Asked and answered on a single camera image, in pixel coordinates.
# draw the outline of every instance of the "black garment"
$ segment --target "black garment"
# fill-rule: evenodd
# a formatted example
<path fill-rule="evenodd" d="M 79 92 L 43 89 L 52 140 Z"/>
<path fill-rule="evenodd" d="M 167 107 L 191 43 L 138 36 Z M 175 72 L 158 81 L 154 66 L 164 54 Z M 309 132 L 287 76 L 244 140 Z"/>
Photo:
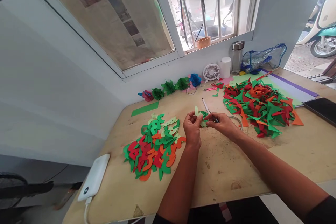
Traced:
<path fill-rule="evenodd" d="M 278 224 L 265 204 L 259 197 L 230 201 L 226 203 L 234 224 L 267 223 Z M 192 208 L 189 212 L 188 223 L 225 223 L 218 204 Z M 329 196 L 306 216 L 305 224 L 336 223 L 336 199 Z M 156 214 L 153 224 L 170 224 L 170 222 Z"/>

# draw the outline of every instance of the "doorway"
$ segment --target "doorway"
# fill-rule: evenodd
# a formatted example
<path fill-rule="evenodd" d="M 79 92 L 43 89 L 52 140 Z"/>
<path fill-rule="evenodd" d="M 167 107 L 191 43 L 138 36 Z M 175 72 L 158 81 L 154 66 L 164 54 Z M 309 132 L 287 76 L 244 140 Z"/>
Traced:
<path fill-rule="evenodd" d="M 336 58 L 336 0 L 318 0 L 285 69 L 307 78 L 322 75 Z"/>

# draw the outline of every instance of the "stainless steel bottle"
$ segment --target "stainless steel bottle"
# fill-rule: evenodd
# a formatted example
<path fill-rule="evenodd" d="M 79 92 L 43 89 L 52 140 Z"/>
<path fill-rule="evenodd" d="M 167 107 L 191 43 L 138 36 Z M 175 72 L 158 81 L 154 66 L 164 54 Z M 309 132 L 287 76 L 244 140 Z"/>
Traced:
<path fill-rule="evenodd" d="M 236 41 L 232 44 L 232 50 L 230 51 L 231 57 L 231 73 L 239 74 L 240 67 L 243 60 L 243 49 L 245 46 L 245 41 Z"/>

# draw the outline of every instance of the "green paper flower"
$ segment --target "green paper flower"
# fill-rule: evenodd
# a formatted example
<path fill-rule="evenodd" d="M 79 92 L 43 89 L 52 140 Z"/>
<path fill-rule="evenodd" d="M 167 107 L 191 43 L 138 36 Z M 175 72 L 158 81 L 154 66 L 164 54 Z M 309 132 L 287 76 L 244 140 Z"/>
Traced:
<path fill-rule="evenodd" d="M 161 89 L 159 88 L 154 88 L 152 89 L 152 95 L 154 97 L 155 100 L 161 100 L 162 97 L 165 95 Z"/>
<path fill-rule="evenodd" d="M 175 89 L 176 90 L 184 90 L 188 87 L 188 81 L 189 78 L 185 77 L 185 78 L 180 78 L 177 83 L 175 84 Z"/>
<path fill-rule="evenodd" d="M 166 91 L 167 95 L 170 95 L 175 92 L 175 87 L 172 80 L 170 82 L 166 80 L 166 83 L 161 84 L 161 87 L 163 87 L 163 92 Z"/>

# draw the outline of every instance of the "white desk fan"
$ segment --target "white desk fan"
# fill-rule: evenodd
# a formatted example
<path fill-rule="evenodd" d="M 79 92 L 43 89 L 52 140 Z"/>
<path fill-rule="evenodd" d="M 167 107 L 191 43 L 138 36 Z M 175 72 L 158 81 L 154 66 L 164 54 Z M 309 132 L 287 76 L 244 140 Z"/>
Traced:
<path fill-rule="evenodd" d="M 215 79 L 219 80 L 219 66 L 217 64 L 209 64 L 203 70 L 203 76 L 205 82 L 212 81 Z"/>

